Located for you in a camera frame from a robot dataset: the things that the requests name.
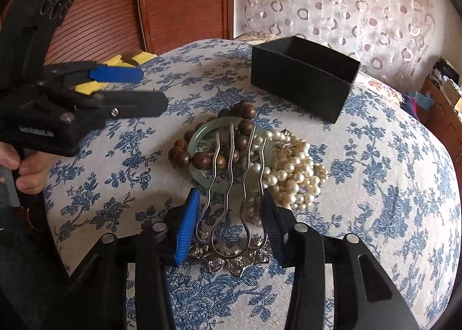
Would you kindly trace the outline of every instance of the tablecloth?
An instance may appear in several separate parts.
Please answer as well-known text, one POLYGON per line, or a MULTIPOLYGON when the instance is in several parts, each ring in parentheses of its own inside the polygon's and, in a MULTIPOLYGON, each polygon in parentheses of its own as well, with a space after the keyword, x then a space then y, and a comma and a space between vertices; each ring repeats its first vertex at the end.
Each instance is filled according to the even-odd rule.
MULTIPOLYGON (((192 178, 173 167, 168 150, 198 122, 248 99, 257 108, 257 124, 305 138, 315 162, 330 171, 313 209, 296 211, 297 219, 324 235, 359 235, 428 328, 448 303, 460 253, 459 191, 446 149, 362 85, 353 87, 337 123, 328 124, 253 87, 250 67, 250 45, 203 40, 142 65, 140 85, 120 86, 163 91, 169 106, 159 118, 108 122, 85 137, 76 157, 61 159, 50 171, 48 221, 69 273, 104 233, 136 234, 143 222, 183 204, 192 178)), ((282 329, 292 281, 293 270, 273 260, 241 278, 187 262, 168 271, 176 326, 282 329)), ((75 308, 75 315, 84 313, 75 308)), ((135 326, 132 297, 127 319, 135 326)), ((327 328, 332 321, 328 292, 327 328)))

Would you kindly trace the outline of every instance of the screw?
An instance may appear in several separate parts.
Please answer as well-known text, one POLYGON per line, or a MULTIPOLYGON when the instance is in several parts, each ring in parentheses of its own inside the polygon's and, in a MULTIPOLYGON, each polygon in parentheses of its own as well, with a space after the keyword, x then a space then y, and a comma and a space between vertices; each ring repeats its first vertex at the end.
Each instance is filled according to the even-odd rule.
POLYGON ((63 113, 61 114, 60 119, 61 119, 63 122, 72 123, 72 121, 75 119, 75 116, 74 116, 74 114, 71 113, 71 112, 63 112, 63 113))
POLYGON ((293 227, 295 228, 295 231, 298 231, 298 232, 307 232, 308 231, 308 226, 304 223, 296 223, 295 226, 293 227))
POLYGON ((117 116, 119 116, 119 110, 116 109, 115 107, 111 110, 111 116, 113 118, 116 118, 117 116))
POLYGON ((105 233, 101 237, 101 241, 103 242, 103 244, 109 244, 114 241, 114 235, 112 233, 105 233))
POLYGON ((359 238, 354 233, 349 233, 346 238, 351 244, 359 243, 359 238))
POLYGON ((152 225, 152 229, 155 231, 155 232, 162 232, 163 230, 165 230, 167 228, 167 225, 163 222, 156 222, 152 225))

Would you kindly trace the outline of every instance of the hand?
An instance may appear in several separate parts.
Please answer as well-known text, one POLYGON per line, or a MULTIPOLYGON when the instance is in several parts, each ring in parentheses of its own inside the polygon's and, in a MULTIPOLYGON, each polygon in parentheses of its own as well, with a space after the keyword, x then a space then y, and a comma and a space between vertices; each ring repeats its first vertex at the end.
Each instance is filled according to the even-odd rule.
POLYGON ((9 144, 0 142, 0 165, 11 170, 19 168, 16 188, 28 195, 40 193, 47 182, 48 172, 58 156, 43 152, 34 152, 20 160, 18 152, 9 144))

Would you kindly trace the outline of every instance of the open black box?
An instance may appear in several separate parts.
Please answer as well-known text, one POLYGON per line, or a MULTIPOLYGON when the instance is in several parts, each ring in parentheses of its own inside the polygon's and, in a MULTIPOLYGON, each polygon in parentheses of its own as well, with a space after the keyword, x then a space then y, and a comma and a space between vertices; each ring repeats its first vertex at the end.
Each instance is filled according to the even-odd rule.
POLYGON ((338 51, 292 36, 252 48, 251 82, 335 123, 359 66, 338 51))

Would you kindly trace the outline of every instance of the pearl necklace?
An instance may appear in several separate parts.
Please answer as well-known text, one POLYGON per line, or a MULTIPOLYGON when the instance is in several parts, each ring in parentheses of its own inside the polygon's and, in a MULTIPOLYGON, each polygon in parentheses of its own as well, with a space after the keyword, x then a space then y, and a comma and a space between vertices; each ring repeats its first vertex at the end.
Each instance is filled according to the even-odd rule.
MULTIPOLYGON (((271 167, 263 167, 263 188, 270 188, 274 201, 280 207, 310 210, 315 196, 321 193, 319 185, 329 178, 326 167, 314 163, 309 154, 310 144, 287 129, 256 135, 251 150, 257 152, 264 138, 274 144, 271 167)), ((259 163, 250 162, 249 169, 257 174, 262 167, 259 163)), ((255 224, 260 225, 258 199, 249 199, 248 205, 248 215, 255 224)))

